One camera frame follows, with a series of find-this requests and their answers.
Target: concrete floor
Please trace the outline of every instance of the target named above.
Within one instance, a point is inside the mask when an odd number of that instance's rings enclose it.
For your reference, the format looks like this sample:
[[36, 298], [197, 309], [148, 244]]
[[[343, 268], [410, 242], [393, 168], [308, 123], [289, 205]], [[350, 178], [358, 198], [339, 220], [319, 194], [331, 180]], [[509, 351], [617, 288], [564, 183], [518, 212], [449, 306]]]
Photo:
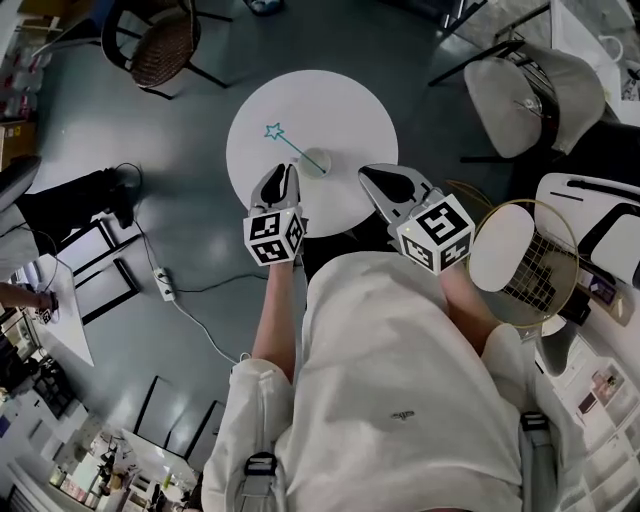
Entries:
[[[458, 179], [481, 187], [496, 203], [505, 197], [510, 165], [458, 162], [461, 155], [494, 154], [462, 77], [426, 86], [438, 71], [475, 52], [464, 40], [443, 40], [429, 22], [373, 0], [290, 0], [285, 12], [266, 19], [239, 0], [202, 0], [198, 7], [234, 18], [233, 24], [202, 19], [194, 58], [233, 86], [221, 90], [183, 71], [162, 87], [180, 95], [169, 102], [139, 91], [99, 48], [57, 54], [41, 94], [44, 164], [32, 189], [122, 162], [140, 165], [145, 200], [138, 219], [177, 286], [197, 288], [258, 271], [242, 243], [246, 211], [227, 176], [225, 144], [247, 97], [290, 71], [325, 69], [357, 80], [388, 110], [401, 164], [435, 184]], [[113, 227], [120, 239], [135, 233]], [[197, 326], [162, 301], [142, 242], [123, 258], [141, 293], [87, 326], [95, 368], [63, 346], [51, 350], [85, 405], [115, 426], [133, 427], [154, 376], [162, 377], [174, 392], [168, 424], [187, 410], [171, 446], [179, 452], [211, 401], [226, 399], [230, 366]], [[300, 321], [305, 298], [299, 281]], [[251, 347], [264, 287], [249, 279], [180, 300], [221, 346], [239, 354]]]

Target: small logo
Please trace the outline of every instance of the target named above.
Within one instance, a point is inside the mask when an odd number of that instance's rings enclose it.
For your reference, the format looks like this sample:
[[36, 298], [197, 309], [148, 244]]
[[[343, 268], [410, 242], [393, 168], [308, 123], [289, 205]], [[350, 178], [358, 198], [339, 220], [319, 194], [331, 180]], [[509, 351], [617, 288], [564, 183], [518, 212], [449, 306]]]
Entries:
[[391, 419], [405, 421], [407, 418], [411, 418], [411, 416], [415, 415], [416, 413], [413, 411], [394, 412], [391, 415]]

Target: cup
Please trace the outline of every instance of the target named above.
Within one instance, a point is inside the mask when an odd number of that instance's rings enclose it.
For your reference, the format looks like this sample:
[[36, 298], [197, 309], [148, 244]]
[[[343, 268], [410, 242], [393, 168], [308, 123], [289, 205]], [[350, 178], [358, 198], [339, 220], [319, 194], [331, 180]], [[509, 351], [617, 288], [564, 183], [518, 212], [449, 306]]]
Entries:
[[331, 155], [326, 149], [309, 148], [292, 161], [302, 175], [312, 180], [324, 178], [331, 171]]

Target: strap buckle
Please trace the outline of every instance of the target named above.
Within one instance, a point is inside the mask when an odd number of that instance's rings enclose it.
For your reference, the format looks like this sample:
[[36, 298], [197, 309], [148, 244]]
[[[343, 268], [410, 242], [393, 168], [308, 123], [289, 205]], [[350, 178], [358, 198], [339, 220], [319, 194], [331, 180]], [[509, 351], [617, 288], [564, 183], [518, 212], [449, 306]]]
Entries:
[[530, 430], [549, 430], [549, 419], [541, 412], [525, 412], [520, 416], [524, 432]]
[[244, 464], [245, 476], [275, 476], [278, 459], [273, 453], [259, 452], [247, 459]]

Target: table top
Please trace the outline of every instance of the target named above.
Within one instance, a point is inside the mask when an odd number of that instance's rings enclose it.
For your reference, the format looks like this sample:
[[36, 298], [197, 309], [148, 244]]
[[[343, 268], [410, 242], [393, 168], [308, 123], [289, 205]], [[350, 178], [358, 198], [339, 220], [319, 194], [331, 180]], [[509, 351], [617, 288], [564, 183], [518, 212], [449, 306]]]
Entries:
[[42, 282], [51, 282], [51, 290], [56, 293], [59, 303], [58, 318], [51, 320], [44, 328], [56, 339], [90, 366], [94, 366], [87, 338], [84, 333], [82, 317], [78, 309], [73, 271], [53, 256], [45, 255], [38, 259], [42, 273]]
[[300, 175], [307, 236], [323, 237], [356, 226], [374, 212], [358, 180], [367, 164], [398, 162], [398, 141], [382, 103], [364, 86], [328, 71], [282, 75], [254, 92], [238, 111], [227, 139], [227, 167], [236, 194], [248, 208], [253, 188], [279, 163], [299, 154], [265, 137], [280, 124], [290, 144], [329, 152], [331, 171], [321, 179]]
[[626, 0], [553, 0], [551, 16], [552, 46], [594, 68], [607, 102], [622, 119], [627, 110], [622, 101], [640, 100], [629, 75], [640, 72], [640, 35]]

